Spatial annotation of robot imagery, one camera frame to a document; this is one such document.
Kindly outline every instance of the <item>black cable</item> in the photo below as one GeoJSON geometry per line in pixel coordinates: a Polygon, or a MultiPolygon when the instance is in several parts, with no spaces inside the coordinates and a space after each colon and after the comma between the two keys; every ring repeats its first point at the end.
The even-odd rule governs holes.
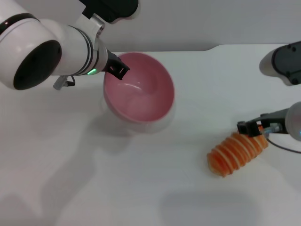
{"type": "Polygon", "coordinates": [[[301,154],[301,152],[299,151],[296,151],[296,150],[293,150],[293,149],[289,149],[287,147],[282,147],[278,144],[275,144],[273,141],[271,141],[270,139],[267,138],[267,141],[271,144],[271,145],[274,145],[275,147],[278,147],[278,148],[281,148],[283,150],[286,150],[286,151],[289,151],[289,152],[294,152],[294,153],[297,153],[297,154],[301,154]]]}

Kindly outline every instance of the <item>orange ribbed object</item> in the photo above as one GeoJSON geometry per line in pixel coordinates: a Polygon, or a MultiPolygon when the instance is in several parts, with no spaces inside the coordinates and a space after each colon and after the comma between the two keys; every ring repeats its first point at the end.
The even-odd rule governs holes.
{"type": "Polygon", "coordinates": [[[248,137],[232,133],[220,145],[207,154],[209,169],[217,175],[225,177],[256,158],[268,147],[264,136],[248,137]]]}

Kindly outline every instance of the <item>bowl rim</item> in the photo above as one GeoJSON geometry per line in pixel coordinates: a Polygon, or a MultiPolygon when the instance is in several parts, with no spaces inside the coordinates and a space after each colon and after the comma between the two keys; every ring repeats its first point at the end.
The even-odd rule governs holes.
{"type": "Polygon", "coordinates": [[[132,54],[132,53],[138,53],[138,54],[141,54],[141,55],[145,55],[147,57],[150,57],[152,58],[153,60],[155,60],[156,62],[158,62],[164,69],[165,71],[167,72],[171,82],[172,82],[172,85],[173,85],[173,100],[171,102],[171,105],[168,109],[168,111],[166,111],[166,113],[164,113],[160,118],[158,119],[155,119],[155,120],[149,120],[149,121],[140,121],[140,120],[135,120],[129,116],[127,116],[126,114],[122,113],[120,110],[118,110],[116,107],[113,106],[110,98],[109,98],[109,95],[107,95],[107,91],[106,91],[106,78],[107,78],[107,73],[108,72],[105,72],[104,74],[104,77],[103,77],[103,96],[104,96],[104,99],[108,105],[108,107],[110,108],[110,110],[116,114],[118,117],[122,117],[123,119],[127,120],[127,121],[131,121],[131,122],[134,122],[134,123],[138,123],[138,124],[143,124],[143,123],[152,123],[152,122],[156,122],[156,121],[159,121],[161,119],[163,119],[164,117],[166,117],[168,115],[168,113],[170,112],[170,109],[172,109],[173,105],[174,105],[174,100],[175,100],[175,87],[174,87],[174,81],[173,81],[173,78],[171,77],[171,74],[169,73],[169,71],[166,69],[166,67],[159,61],[157,60],[156,58],[146,54],[146,53],[143,53],[143,52],[124,52],[124,53],[121,53],[118,55],[118,57],[122,56],[122,55],[127,55],[127,54],[132,54]]]}

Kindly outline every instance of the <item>green led light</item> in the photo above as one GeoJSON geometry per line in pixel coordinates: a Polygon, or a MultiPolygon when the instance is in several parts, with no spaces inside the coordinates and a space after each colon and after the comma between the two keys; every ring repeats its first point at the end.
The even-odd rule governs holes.
{"type": "Polygon", "coordinates": [[[94,68],[93,70],[91,70],[89,73],[88,73],[88,75],[91,75],[91,74],[93,74],[94,72],[96,72],[96,69],[94,68]]]}

